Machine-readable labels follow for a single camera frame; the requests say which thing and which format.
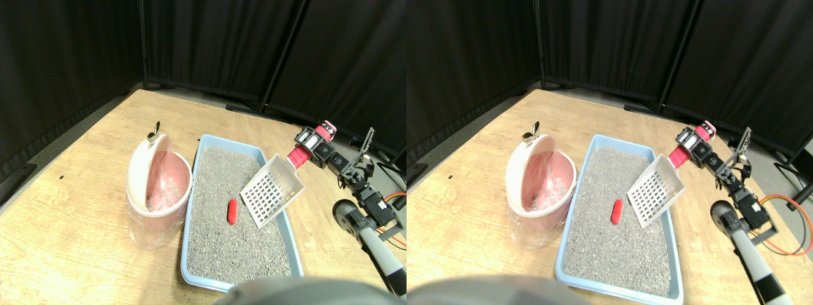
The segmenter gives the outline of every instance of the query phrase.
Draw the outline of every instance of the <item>red toy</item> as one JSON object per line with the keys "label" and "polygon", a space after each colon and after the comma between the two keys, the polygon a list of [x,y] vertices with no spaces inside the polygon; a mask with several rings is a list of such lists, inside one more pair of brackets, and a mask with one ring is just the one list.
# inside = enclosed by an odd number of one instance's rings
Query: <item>red toy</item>
{"label": "red toy", "polygon": [[237,200],[235,199],[228,201],[228,216],[226,220],[228,220],[230,224],[237,223]]}
{"label": "red toy", "polygon": [[615,206],[612,208],[612,217],[610,220],[612,224],[618,224],[621,221],[621,207],[624,206],[624,201],[621,199],[615,200]]}

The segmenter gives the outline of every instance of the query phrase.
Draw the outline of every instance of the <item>wooden table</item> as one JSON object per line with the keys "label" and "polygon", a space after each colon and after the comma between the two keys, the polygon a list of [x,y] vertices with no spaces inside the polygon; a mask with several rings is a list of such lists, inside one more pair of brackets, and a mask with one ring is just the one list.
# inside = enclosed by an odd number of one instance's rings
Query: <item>wooden table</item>
{"label": "wooden table", "polygon": [[[0,216],[0,303],[211,303],[220,292],[187,285],[178,234],[144,251],[130,239],[127,165],[161,121],[193,162],[204,133],[287,155],[301,127],[138,90],[68,147]],[[360,245],[333,219],[352,198],[327,170],[304,165],[307,186],[287,211],[306,276],[341,277],[384,289]],[[393,251],[406,261],[404,251]]]}
{"label": "wooden table", "polygon": [[[453,153],[409,195],[410,247],[408,289],[430,281],[482,273],[515,273],[553,277],[559,241],[539,250],[518,247],[508,235],[505,171],[520,136],[540,122],[540,133],[553,135],[578,168],[594,134],[650,146],[656,154],[676,147],[683,124],[619,108],[535,90],[485,126]],[[721,140],[714,150],[732,153]],[[714,226],[709,209],[728,199],[715,188],[714,177],[688,164],[680,168],[687,190],[672,206],[686,304],[757,303],[732,243]],[[760,198],[762,190],[748,180]],[[798,242],[769,205],[780,233],[772,238],[784,249]],[[796,304],[813,300],[813,264],[807,256],[780,256],[759,247],[768,265]],[[593,303],[627,300],[575,289]]]}

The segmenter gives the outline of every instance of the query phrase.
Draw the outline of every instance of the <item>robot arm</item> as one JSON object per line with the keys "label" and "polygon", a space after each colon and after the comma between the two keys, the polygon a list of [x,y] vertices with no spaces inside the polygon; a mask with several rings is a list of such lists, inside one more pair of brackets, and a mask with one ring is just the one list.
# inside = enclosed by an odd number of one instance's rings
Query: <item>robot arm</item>
{"label": "robot arm", "polygon": [[[397,218],[396,208],[385,202],[381,193],[367,182],[367,178],[372,176],[374,167],[372,163],[364,161],[367,159],[366,152],[374,130],[370,129],[361,151],[351,160],[339,154],[330,142],[335,133],[336,128],[328,121],[316,129],[305,127],[294,138],[297,147],[288,158],[297,168],[306,160],[310,160],[319,168],[329,168],[338,178],[340,187],[350,189],[358,206],[364,209],[367,215],[363,215],[353,202],[343,199],[333,206],[334,219],[342,229],[361,243],[362,250],[376,265],[387,288],[393,294],[404,295],[407,292],[407,271],[384,244],[385,240],[403,230],[402,222]],[[380,236],[376,235],[375,229],[386,226],[394,220],[395,226]]]}
{"label": "robot arm", "polygon": [[[756,195],[745,185],[751,169],[750,163],[745,157],[750,142],[750,129],[746,129],[734,155],[726,161],[720,159],[706,141],[710,136],[713,137],[714,133],[714,127],[708,122],[704,122],[695,130],[684,129],[677,136],[676,140],[680,145],[675,152],[672,152],[670,159],[676,166],[680,166],[682,161],[690,159],[699,168],[706,168],[715,175],[718,186],[724,187],[728,191],[728,196],[734,201],[734,205],[732,206],[731,203],[724,200],[714,203],[711,206],[711,218],[717,228],[731,239],[735,249],[734,253],[740,258],[740,262],[751,280],[754,292],[757,294],[757,299],[762,304],[792,304],[790,297],[782,289],[779,281],[765,263],[765,259],[756,249],[757,245],[776,234],[777,231],[771,216],[759,204]],[[736,168],[740,161],[743,162],[743,167]],[[737,178],[733,170],[740,171],[741,177]],[[742,219],[734,211],[735,208],[742,214]],[[748,232],[758,229],[767,222],[771,223],[768,231],[759,234],[754,239],[748,238]]]}

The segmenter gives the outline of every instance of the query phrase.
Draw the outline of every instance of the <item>litter box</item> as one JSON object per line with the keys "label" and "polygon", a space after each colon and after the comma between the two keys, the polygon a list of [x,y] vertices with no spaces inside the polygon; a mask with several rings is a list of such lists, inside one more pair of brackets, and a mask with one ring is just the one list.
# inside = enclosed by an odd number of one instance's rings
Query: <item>litter box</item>
{"label": "litter box", "polygon": [[668,298],[630,290],[627,288],[618,287],[616,285],[609,285],[599,281],[592,281],[582,277],[574,277],[567,275],[564,272],[563,264],[564,252],[567,246],[567,235],[570,233],[573,208],[579,204],[581,178],[583,178],[585,176],[585,172],[587,172],[587,167],[590,165],[590,156],[593,154],[593,151],[603,146],[609,146],[627,153],[642,155],[650,162],[655,160],[655,152],[648,146],[622,141],[613,137],[603,136],[601,134],[593,136],[593,140],[590,141],[590,147],[587,150],[587,155],[585,155],[585,162],[581,165],[579,181],[576,184],[576,193],[573,194],[573,202],[570,205],[570,211],[567,214],[567,221],[565,221],[564,232],[562,233],[562,242],[559,244],[559,253],[556,255],[556,278],[569,286],[584,290],[591,290],[602,294],[609,294],[619,298],[627,298],[636,302],[667,305],[683,304],[683,279],[680,276],[680,261],[677,258],[675,229],[672,227],[672,215],[669,213],[669,210],[666,210],[661,215],[661,221],[663,222],[663,236],[666,238],[667,255],[669,256],[669,269],[670,273],[672,274],[672,279],[669,282]]}
{"label": "litter box", "polygon": [[[198,162],[200,161],[200,158],[198,158],[198,156],[203,152],[204,148],[210,146],[217,146],[225,150],[230,150],[233,152],[255,157],[260,167],[262,167],[266,163],[265,154],[263,153],[263,150],[259,149],[259,147],[257,146],[252,146],[245,143],[224,139],[222,137],[215,137],[208,134],[204,134],[203,136],[201,136],[200,144],[198,145],[198,155],[195,156],[195,162],[192,168],[193,179],[198,173]],[[190,285],[195,285],[198,287],[203,287],[211,290],[217,290],[220,292],[227,292],[229,289],[231,289],[232,287],[239,283],[226,283],[206,277],[199,277],[190,273],[189,269],[186,266],[186,261],[189,258],[188,257],[189,227],[192,225],[191,220],[192,220],[192,209],[194,209],[193,204],[194,194],[195,194],[195,185],[192,185],[192,194],[189,195],[189,203],[187,203],[188,206],[186,208],[186,227],[184,228],[184,244],[180,251],[180,274],[184,278],[184,281],[186,281]],[[299,261],[297,244],[293,239],[291,224],[288,222],[288,214],[286,214],[285,211],[282,211],[279,215],[276,216],[276,224],[279,225],[280,227],[282,240],[285,243],[285,252],[288,255],[288,264],[291,267],[291,276],[301,277],[303,275],[302,263]]]}

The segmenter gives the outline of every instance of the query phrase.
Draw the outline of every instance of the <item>litter scoop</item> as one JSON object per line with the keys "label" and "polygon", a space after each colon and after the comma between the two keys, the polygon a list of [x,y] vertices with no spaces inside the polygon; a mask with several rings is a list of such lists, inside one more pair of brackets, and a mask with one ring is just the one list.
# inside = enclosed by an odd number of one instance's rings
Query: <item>litter scoop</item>
{"label": "litter scoop", "polygon": [[687,127],[677,136],[680,144],[669,157],[659,155],[633,183],[627,197],[642,229],[658,219],[683,194],[686,185],[678,176],[677,168],[690,159],[690,151],[705,150],[703,146],[708,146],[707,142],[716,133],[717,130],[708,121],[695,130]]}
{"label": "litter scoop", "polygon": [[[322,126],[317,127],[316,131],[328,141],[335,134]],[[276,154],[240,191],[240,197],[258,229],[276,218],[305,189],[305,184],[297,176],[297,168],[310,157],[311,154],[301,146],[297,146],[285,159]]]}

